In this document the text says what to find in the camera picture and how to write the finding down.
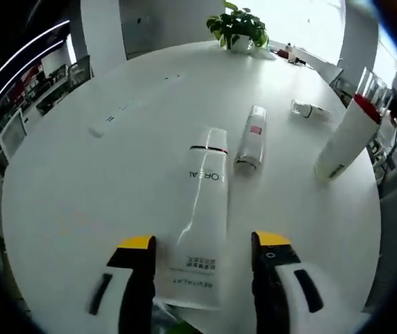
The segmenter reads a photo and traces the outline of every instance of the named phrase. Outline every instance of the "window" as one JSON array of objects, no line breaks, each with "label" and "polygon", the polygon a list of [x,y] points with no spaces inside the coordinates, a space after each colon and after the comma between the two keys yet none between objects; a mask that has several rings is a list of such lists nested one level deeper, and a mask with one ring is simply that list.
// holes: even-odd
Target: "window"
[{"label": "window", "polygon": [[234,0],[266,25],[271,40],[301,47],[337,64],[345,30],[343,0]]},{"label": "window", "polygon": [[388,86],[391,86],[397,71],[397,46],[384,28],[379,26],[379,42],[374,62],[376,73]]}]

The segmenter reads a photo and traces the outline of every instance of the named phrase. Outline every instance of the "l'oreal tube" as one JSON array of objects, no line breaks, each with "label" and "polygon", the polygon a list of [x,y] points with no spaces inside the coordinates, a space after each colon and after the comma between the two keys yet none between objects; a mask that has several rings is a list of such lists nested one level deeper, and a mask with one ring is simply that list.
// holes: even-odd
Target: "l'oreal tube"
[{"label": "l'oreal tube", "polygon": [[227,220],[226,131],[210,128],[189,150],[183,220],[170,234],[161,298],[185,308],[220,307]]}]

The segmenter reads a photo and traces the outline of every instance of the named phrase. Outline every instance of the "potted plant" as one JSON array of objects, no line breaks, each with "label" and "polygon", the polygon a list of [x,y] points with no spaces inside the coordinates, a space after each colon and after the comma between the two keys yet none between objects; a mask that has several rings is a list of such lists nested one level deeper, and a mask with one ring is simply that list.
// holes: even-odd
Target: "potted plant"
[{"label": "potted plant", "polygon": [[269,41],[265,24],[252,15],[249,8],[238,9],[230,2],[224,4],[232,9],[231,14],[214,15],[206,22],[207,28],[220,41],[220,46],[226,45],[228,50],[246,53],[251,43],[262,47]]}]

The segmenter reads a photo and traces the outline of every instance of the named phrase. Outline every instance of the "white flower pot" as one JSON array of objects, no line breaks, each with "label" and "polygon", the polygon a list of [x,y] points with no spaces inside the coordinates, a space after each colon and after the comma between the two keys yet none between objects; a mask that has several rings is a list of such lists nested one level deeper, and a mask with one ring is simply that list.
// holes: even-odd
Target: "white flower pot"
[{"label": "white flower pot", "polygon": [[249,52],[249,48],[251,46],[251,39],[249,36],[239,35],[240,38],[235,41],[233,45],[231,45],[231,51],[235,54],[247,54]]}]

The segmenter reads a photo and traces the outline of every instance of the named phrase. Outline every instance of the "green leaves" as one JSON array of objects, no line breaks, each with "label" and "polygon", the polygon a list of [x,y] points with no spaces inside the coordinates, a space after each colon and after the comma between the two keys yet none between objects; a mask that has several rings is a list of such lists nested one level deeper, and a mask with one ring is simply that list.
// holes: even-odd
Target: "green leaves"
[{"label": "green leaves", "polygon": [[201,334],[201,332],[187,322],[181,322],[172,326],[172,328],[168,330],[168,334]]},{"label": "green leaves", "polygon": [[238,7],[235,6],[233,3],[224,1],[224,2],[223,2],[223,5],[224,5],[226,8],[228,8],[228,9],[232,9],[232,10],[234,10],[234,11],[237,11],[237,10],[238,10]]},{"label": "green leaves", "polygon": [[250,14],[249,8],[238,9],[234,4],[224,1],[225,7],[232,9],[230,15],[223,13],[220,16],[212,15],[206,21],[206,26],[220,41],[220,45],[227,45],[231,49],[240,35],[248,36],[253,43],[261,47],[269,41],[265,24],[260,19]]}]

